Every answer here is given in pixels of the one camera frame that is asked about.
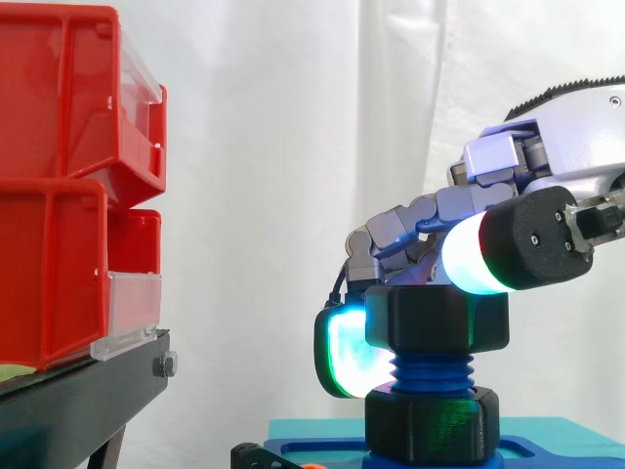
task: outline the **robotic hand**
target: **robotic hand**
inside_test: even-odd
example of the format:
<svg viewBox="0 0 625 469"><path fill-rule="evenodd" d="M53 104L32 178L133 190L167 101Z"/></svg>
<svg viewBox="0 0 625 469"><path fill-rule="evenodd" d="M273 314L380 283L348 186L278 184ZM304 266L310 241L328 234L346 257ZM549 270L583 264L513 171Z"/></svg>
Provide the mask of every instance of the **robotic hand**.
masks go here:
<svg viewBox="0 0 625 469"><path fill-rule="evenodd" d="M352 232L315 323L324 389L364 397L392 379L392 354L364 341L363 295L372 285L451 283L489 295L590 271L595 246L625 235L622 99L625 77L549 89L468 142L447 172L450 187Z"/></svg>

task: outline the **red storage bin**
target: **red storage bin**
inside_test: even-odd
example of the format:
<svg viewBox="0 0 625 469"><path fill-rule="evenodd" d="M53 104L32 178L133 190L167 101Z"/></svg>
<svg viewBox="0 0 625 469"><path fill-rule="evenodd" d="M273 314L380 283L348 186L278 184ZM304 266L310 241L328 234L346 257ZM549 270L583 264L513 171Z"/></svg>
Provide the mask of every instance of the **red storage bin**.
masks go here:
<svg viewBox="0 0 625 469"><path fill-rule="evenodd" d="M155 338L160 216L92 180L0 180L0 364L100 360Z"/></svg>
<svg viewBox="0 0 625 469"><path fill-rule="evenodd" d="M122 36L109 7L0 3L0 177L165 191L166 92Z"/></svg>

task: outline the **white backdrop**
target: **white backdrop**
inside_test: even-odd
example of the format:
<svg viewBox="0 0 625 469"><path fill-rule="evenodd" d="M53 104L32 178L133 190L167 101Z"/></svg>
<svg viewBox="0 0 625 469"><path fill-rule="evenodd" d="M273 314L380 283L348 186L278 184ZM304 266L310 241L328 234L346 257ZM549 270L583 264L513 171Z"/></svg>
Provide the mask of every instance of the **white backdrop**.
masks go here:
<svg viewBox="0 0 625 469"><path fill-rule="evenodd" d="M444 186L463 144L510 107L625 73L618 0L361 1L111 2L169 89L168 191L148 205L164 219L162 325L180 356L129 424L121 468L226 468L270 419L360 415L313 370L346 235ZM374 37L361 69L378 77L365 95L361 18ZM406 120L384 126L388 103ZM513 295L510 347L476 360L503 415L562 415L625 441L622 259L625 243L603 247L587 276Z"/></svg>

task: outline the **black metal shelf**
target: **black metal shelf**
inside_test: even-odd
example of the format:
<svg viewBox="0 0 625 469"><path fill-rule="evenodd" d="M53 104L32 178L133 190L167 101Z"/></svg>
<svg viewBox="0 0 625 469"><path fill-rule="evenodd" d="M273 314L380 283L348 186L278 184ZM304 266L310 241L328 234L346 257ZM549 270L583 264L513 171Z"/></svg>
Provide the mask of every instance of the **black metal shelf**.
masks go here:
<svg viewBox="0 0 625 469"><path fill-rule="evenodd" d="M115 467L126 423L167 387L169 331L107 362L91 359L0 384L0 468Z"/></svg>

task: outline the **black nut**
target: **black nut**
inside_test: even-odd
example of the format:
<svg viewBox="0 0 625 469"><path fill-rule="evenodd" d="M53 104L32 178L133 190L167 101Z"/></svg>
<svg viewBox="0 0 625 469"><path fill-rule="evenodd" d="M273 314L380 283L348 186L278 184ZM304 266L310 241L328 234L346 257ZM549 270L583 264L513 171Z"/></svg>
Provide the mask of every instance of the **black nut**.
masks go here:
<svg viewBox="0 0 625 469"><path fill-rule="evenodd" d="M422 466L479 465L499 445L499 399L486 388L465 398L371 391L364 404L371 451Z"/></svg>
<svg viewBox="0 0 625 469"><path fill-rule="evenodd" d="M473 295L452 285L372 286L366 340L396 354L469 355L510 341L508 295Z"/></svg>

